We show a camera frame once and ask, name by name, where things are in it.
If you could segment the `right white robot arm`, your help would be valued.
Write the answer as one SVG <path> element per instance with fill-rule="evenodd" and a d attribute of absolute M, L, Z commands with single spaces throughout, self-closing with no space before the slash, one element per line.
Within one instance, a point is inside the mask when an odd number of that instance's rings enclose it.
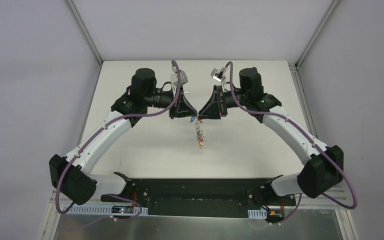
<path fill-rule="evenodd" d="M 265 183 L 263 196 L 270 205 L 276 205 L 290 194 L 305 194 L 316 198 L 344 178 L 344 153 L 337 145 L 328 146 L 289 117 L 282 103 L 264 91 L 262 77 L 256 67 L 239 71 L 240 87 L 225 89 L 226 67 L 213 69 L 210 76 L 219 82 L 212 95 L 198 112 L 199 119 L 220 120 L 228 109 L 242 106 L 261 124 L 274 131 L 297 155 L 303 169 L 294 174 L 281 175 Z"/>

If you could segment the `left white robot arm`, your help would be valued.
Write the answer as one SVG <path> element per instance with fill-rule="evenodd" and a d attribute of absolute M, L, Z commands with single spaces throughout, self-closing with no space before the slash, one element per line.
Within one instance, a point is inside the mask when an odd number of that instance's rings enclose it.
<path fill-rule="evenodd" d="M 172 68 L 170 90 L 157 88 L 155 72 L 139 68 L 131 78 L 125 93 L 93 133 L 65 156 L 55 154 L 49 161 L 52 185 L 75 205 L 83 205 L 94 196 L 113 194 L 120 202 L 132 198 L 131 179 L 122 173 L 93 174 L 93 168 L 104 153 L 144 116 L 149 108 L 167 112 L 171 119 L 196 117 L 197 110 L 185 97 L 183 86 L 188 82 L 183 70 Z"/>

